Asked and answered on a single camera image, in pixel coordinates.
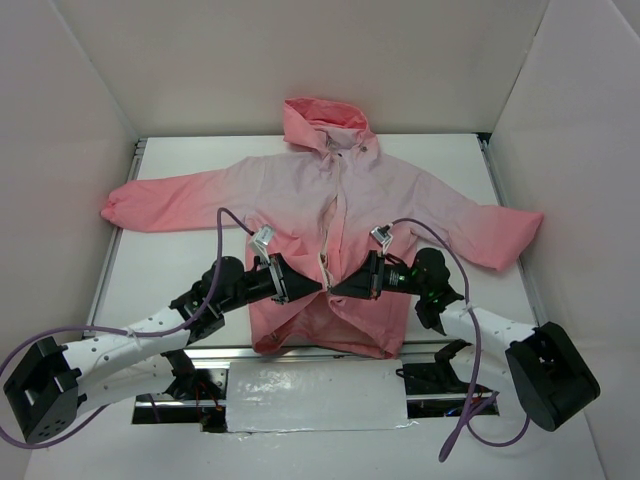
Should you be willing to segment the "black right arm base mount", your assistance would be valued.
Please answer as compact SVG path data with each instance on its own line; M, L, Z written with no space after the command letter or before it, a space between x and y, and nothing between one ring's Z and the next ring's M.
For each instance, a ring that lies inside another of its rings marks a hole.
M403 346L402 366L396 375L404 380L406 394L437 397L466 394L468 384L458 378L451 361L467 346L469 343L463 340Z

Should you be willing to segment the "pink hooded zip jacket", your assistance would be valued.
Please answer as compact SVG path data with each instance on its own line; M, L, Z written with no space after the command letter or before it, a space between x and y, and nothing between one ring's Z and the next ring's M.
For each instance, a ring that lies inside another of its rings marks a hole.
M292 98L283 107L287 153L248 157L218 170L134 180L112 191L102 217L144 233L210 229L229 209L252 229L272 226L269 249L323 285L280 306L249 306L251 342L269 354L286 341L374 358L393 358L405 339L410 299L334 296L375 246L369 232L393 224L391 253L410 261L418 240L445 241L461 258L496 271L510 268L533 240L543 216L481 205L432 174L380 149L356 107Z

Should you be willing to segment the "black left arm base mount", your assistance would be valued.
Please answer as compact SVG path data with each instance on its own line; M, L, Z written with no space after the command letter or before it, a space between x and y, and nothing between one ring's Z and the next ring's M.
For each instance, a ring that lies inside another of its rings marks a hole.
M215 400L223 398L223 390L210 373L196 369L183 350L165 352L161 356L169 362L174 376L174 380L164 391L165 394L176 400L195 400L201 396Z

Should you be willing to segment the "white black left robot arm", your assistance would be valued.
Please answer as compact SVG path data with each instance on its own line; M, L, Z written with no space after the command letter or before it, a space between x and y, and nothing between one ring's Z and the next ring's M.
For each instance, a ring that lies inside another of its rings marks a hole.
M128 327L88 327L88 338L64 344L55 339L58 329L37 334L8 356L17 363L3 392L22 437L1 437L18 448L43 449L77 433L77 417L94 419L123 399L196 395L201 379L186 347L222 328L230 311L264 299L288 304L321 288L281 255L257 259L250 270L223 256L169 306Z

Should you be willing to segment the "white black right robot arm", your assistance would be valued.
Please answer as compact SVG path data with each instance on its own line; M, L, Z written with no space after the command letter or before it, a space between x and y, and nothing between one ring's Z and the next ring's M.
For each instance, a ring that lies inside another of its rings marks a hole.
M598 381L560 325L535 327L471 306L449 279L439 250L419 250L411 265L370 251L362 266L331 291L366 300L391 292L416 296L422 326L454 340L440 352L437 384L459 390L479 359L479 383L513 392L524 413L545 431L557 430L600 396Z

